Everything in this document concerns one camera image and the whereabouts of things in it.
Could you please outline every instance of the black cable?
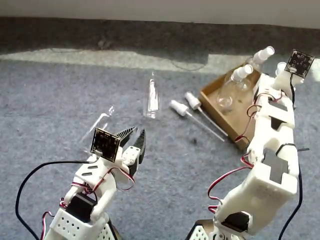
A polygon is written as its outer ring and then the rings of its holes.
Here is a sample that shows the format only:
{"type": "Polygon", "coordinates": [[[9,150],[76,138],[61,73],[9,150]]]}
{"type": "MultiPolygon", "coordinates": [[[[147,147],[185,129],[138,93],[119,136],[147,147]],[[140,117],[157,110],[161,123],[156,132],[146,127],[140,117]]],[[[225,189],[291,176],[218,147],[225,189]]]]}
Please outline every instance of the black cable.
{"type": "Polygon", "coordinates": [[[27,181],[29,180],[29,178],[35,174],[35,172],[37,172],[39,169],[43,168],[44,166],[47,165],[53,165],[53,164],[92,164],[95,163],[96,161],[92,162],[92,161],[85,161],[85,160],[67,160],[67,161],[49,161],[49,162],[45,162],[40,164],[39,166],[37,166],[35,169],[33,169],[23,180],[23,182],[21,183],[18,193],[16,195],[16,200],[15,200],[15,215],[16,217],[19,219],[19,221],[22,223],[22,225],[33,235],[33,237],[36,240],[40,240],[39,237],[36,235],[36,233],[32,230],[32,228],[23,220],[23,218],[20,216],[19,214],[19,202],[20,202],[20,197],[21,197],[21,193],[22,190],[25,186],[25,184],[27,183],[27,181]]]}
{"type": "Polygon", "coordinates": [[[292,85],[292,79],[294,78],[294,74],[291,72],[291,76],[290,76],[290,89],[291,89],[291,93],[292,93],[292,105],[295,104],[295,89],[294,86],[292,85]]]}
{"type": "Polygon", "coordinates": [[[288,220],[285,222],[281,233],[279,235],[278,240],[282,239],[282,236],[285,232],[285,230],[287,229],[289,223],[291,222],[291,220],[294,218],[294,216],[296,215],[296,213],[298,212],[298,210],[300,209],[301,205],[302,205],[302,201],[303,201],[303,187],[302,187],[302,174],[301,174],[301,169],[300,169],[300,164],[299,164],[299,202],[298,205],[295,207],[293,213],[291,214],[291,216],[288,218],[288,220]]]}

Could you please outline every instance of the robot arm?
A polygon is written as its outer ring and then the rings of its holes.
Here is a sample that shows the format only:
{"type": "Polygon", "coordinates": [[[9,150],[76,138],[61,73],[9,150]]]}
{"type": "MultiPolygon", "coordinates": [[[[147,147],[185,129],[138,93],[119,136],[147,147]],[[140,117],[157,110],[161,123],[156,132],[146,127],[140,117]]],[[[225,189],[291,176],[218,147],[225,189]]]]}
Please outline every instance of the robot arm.
{"type": "Polygon", "coordinates": [[[111,135],[96,129],[91,148],[93,154],[87,160],[90,163],[83,164],[75,173],[72,187],[60,204],[61,208],[55,215],[45,240],[120,238],[105,210],[116,193],[117,182],[127,183],[130,179],[134,183],[132,177],[142,163],[146,146],[145,130],[123,152],[124,145],[136,130],[136,127],[132,127],[111,135]],[[110,149],[107,149],[106,154],[106,148],[113,144],[116,146],[115,156],[108,155],[110,149]],[[96,199],[88,196],[93,192],[96,199]]]}
{"type": "Polygon", "coordinates": [[[294,50],[286,70],[276,78],[261,74],[253,99],[261,107],[254,116],[254,137],[247,148],[253,167],[247,178],[221,200],[210,239],[241,239],[257,234],[297,193],[294,85],[303,83],[312,64],[313,58],[306,56],[294,50]]]}

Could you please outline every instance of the wooden tray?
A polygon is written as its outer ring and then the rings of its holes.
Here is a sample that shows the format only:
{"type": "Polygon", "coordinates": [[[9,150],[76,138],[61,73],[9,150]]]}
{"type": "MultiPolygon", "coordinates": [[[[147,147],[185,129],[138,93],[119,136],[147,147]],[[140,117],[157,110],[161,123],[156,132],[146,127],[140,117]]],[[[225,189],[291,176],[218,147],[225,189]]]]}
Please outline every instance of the wooden tray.
{"type": "MultiPolygon", "coordinates": [[[[249,117],[247,116],[247,108],[252,104],[253,91],[250,90],[246,92],[245,95],[242,94],[239,99],[236,99],[236,101],[233,103],[232,111],[222,112],[217,104],[217,95],[219,88],[225,81],[226,75],[227,73],[205,86],[200,92],[199,100],[202,103],[203,109],[234,141],[236,137],[244,132],[248,124],[249,117]]],[[[260,78],[260,75],[261,73],[258,71],[254,71],[250,75],[249,80],[252,83],[252,89],[260,78]]],[[[250,141],[254,136],[254,131],[255,121],[252,120],[245,134],[250,141]]],[[[239,149],[243,150],[248,146],[248,141],[242,138],[236,143],[236,145],[239,149]]]]}

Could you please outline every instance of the clear plastic bottle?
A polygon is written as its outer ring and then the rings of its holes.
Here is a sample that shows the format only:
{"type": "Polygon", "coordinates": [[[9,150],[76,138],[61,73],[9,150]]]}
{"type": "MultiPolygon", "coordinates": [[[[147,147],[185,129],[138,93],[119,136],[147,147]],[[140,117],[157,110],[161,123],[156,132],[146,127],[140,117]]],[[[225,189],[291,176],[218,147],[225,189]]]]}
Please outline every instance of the clear plastic bottle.
{"type": "Polygon", "coordinates": [[[143,100],[143,115],[147,118],[156,119],[160,115],[160,91],[159,91],[159,76],[154,72],[151,73],[151,78],[148,79],[145,96],[143,100]]]}
{"type": "MultiPolygon", "coordinates": [[[[249,57],[245,61],[245,64],[250,64],[255,71],[261,73],[263,70],[263,63],[273,54],[275,54],[275,49],[272,46],[267,46],[265,49],[262,49],[249,57]]],[[[242,88],[244,90],[251,89],[252,78],[254,78],[254,73],[250,74],[246,80],[243,81],[242,88]]]]}
{"type": "Polygon", "coordinates": [[[100,114],[98,119],[90,126],[86,133],[82,136],[80,140],[80,148],[86,153],[90,154],[91,144],[94,138],[95,128],[106,130],[110,122],[110,117],[115,111],[114,106],[112,105],[107,113],[103,112],[100,114]]]}
{"type": "Polygon", "coordinates": [[[246,64],[225,76],[224,84],[220,88],[216,99],[223,110],[231,110],[238,93],[243,91],[244,79],[251,74],[253,70],[250,64],[246,64]]]}

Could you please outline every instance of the rectangular hole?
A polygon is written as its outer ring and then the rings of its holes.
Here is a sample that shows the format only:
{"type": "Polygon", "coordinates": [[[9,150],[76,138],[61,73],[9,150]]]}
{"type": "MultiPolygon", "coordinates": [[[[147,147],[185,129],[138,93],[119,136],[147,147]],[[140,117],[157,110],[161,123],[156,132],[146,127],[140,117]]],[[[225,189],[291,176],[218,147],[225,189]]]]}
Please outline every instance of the rectangular hole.
{"type": "Polygon", "coordinates": [[[85,173],[82,173],[82,176],[90,176],[92,175],[92,172],[85,172],[85,173]]]}
{"type": "Polygon", "coordinates": [[[98,166],[88,166],[88,169],[97,169],[98,166]]]}

